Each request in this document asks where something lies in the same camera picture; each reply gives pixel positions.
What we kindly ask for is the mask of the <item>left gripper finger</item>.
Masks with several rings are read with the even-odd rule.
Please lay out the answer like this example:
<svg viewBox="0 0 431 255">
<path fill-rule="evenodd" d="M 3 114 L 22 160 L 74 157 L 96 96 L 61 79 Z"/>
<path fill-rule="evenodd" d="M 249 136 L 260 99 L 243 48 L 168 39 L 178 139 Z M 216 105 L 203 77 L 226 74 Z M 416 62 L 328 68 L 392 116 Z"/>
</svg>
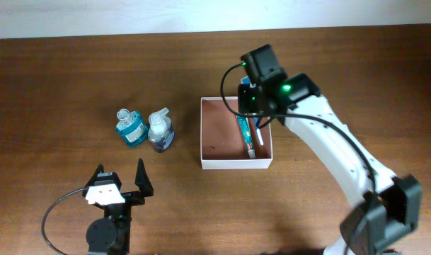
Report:
<svg viewBox="0 0 431 255">
<path fill-rule="evenodd" d="M 89 181 L 86 183 L 85 188 L 88 188 L 90 186 L 93 186 L 96 182 L 96 179 L 98 178 L 99 174 L 102 174 L 104 172 L 104 167 L 102 164 L 99 164 L 93 173 L 93 175 L 90 177 Z"/>
<path fill-rule="evenodd" d="M 154 195 L 154 188 L 151 184 L 151 181 L 149 180 L 149 177 L 147 176 L 144 161 L 141 158 L 138 160 L 134 184 L 138 187 L 140 193 L 144 197 L 151 197 Z"/>
</svg>

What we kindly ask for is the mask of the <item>blue white toothbrush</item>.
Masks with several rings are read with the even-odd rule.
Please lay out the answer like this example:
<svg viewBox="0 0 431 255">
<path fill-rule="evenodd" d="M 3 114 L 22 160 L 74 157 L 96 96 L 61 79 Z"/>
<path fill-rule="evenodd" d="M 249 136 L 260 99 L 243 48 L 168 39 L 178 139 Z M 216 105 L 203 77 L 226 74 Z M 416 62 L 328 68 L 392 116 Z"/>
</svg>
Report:
<svg viewBox="0 0 431 255">
<path fill-rule="evenodd" d="M 250 82 L 250 79 L 249 79 L 249 77 L 248 77 L 248 76 L 245 76 L 245 77 L 241 78 L 241 84 L 250 84 L 250 83 L 251 83 L 251 82 Z M 258 118 L 255 118 L 255 119 L 254 119 L 254 122 L 255 122 L 255 124 L 257 125 L 257 124 L 258 124 Z M 257 127 L 257 128 L 255 129 L 255 131 L 256 131 L 256 135 L 257 135 L 258 142 L 259 142 L 260 146 L 263 146 L 263 145 L 264 145 L 264 141 L 263 141 L 263 136 L 262 136 L 262 134 L 261 134 L 260 129 Z"/>
</svg>

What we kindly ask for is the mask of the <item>teal toothpaste tube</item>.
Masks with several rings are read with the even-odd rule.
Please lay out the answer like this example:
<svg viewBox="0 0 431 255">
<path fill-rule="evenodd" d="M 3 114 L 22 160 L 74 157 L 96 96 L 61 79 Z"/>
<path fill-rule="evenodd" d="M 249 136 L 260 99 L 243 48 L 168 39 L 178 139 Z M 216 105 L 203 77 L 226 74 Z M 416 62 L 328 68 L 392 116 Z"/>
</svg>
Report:
<svg viewBox="0 0 431 255">
<path fill-rule="evenodd" d="M 243 140 L 246 144 L 246 150 L 250 159 L 255 159 L 255 150 L 253 146 L 253 138 L 251 135 L 248 119 L 245 117 L 237 116 L 237 121 L 241 129 Z"/>
</svg>

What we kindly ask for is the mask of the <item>purple foam soap pump bottle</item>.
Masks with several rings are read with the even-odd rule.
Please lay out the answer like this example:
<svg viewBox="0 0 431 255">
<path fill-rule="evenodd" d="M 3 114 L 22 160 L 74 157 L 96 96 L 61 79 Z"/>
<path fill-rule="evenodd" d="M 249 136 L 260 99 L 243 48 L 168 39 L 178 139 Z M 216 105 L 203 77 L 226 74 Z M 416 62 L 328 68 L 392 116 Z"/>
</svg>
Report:
<svg viewBox="0 0 431 255">
<path fill-rule="evenodd" d="M 167 116 L 168 113 L 169 109 L 163 108 L 149 116 L 148 138 L 158 153 L 165 152 L 175 137 L 171 119 Z"/>
</svg>

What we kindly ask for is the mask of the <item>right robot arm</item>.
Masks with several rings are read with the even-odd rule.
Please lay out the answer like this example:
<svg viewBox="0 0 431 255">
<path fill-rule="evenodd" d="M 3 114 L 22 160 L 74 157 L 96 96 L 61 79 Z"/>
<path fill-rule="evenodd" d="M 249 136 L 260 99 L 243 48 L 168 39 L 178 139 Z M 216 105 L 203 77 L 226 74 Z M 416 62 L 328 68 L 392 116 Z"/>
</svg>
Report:
<svg viewBox="0 0 431 255">
<path fill-rule="evenodd" d="M 241 56 L 250 83 L 239 87 L 239 110 L 276 119 L 301 138 L 338 182 L 352 212 L 325 254 L 382 254 L 418 227 L 423 189 L 375 159 L 305 74 L 288 76 L 271 45 Z"/>
</svg>

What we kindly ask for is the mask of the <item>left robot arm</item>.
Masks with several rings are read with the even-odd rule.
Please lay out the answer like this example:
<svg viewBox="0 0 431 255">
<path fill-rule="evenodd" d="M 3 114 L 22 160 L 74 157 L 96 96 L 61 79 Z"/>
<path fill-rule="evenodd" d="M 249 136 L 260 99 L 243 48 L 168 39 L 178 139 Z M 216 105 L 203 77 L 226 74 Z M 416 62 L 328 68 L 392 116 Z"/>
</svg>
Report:
<svg viewBox="0 0 431 255">
<path fill-rule="evenodd" d="M 138 160 L 134 184 L 136 191 L 122 192 L 122 182 L 115 172 L 105 172 L 103 165 L 84 186 L 83 197 L 88 204 L 103 210 L 103 217 L 92 222 L 86 231 L 89 254 L 126 255 L 130 252 L 131 211 L 144 205 L 154 194 L 144 162 Z"/>
</svg>

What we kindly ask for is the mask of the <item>teal mouthwash bottle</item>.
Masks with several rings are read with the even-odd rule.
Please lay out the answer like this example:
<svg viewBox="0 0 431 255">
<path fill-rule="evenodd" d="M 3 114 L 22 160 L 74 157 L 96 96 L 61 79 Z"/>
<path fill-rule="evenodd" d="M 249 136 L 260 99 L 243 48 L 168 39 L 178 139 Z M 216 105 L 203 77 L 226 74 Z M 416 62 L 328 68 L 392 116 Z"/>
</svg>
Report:
<svg viewBox="0 0 431 255">
<path fill-rule="evenodd" d="M 144 123 L 141 113 L 137 110 L 129 111 L 126 108 L 117 112 L 118 123 L 115 130 L 130 147 L 136 147 L 145 141 L 149 128 Z"/>
</svg>

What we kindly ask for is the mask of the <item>white box pink interior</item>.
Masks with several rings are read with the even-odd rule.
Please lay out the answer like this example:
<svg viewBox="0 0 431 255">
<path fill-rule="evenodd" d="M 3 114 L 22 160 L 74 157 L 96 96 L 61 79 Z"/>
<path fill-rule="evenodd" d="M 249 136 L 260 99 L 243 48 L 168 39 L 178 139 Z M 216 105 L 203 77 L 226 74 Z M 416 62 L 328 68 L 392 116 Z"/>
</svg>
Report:
<svg viewBox="0 0 431 255">
<path fill-rule="evenodd" d="M 200 161 L 204 170 L 266 169 L 273 160 L 270 127 L 260 129 L 260 146 L 254 120 L 248 121 L 255 159 L 250 159 L 237 118 L 220 97 L 202 97 L 200 101 Z"/>
</svg>

